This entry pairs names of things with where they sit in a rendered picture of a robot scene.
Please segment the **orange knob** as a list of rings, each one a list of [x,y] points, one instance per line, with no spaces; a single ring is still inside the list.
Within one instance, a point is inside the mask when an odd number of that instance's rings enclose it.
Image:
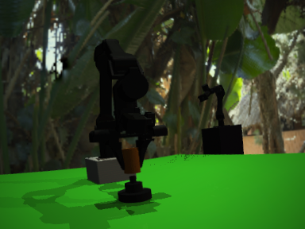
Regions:
[[[125,173],[135,174],[141,172],[138,148],[122,149],[122,155],[125,164]]]

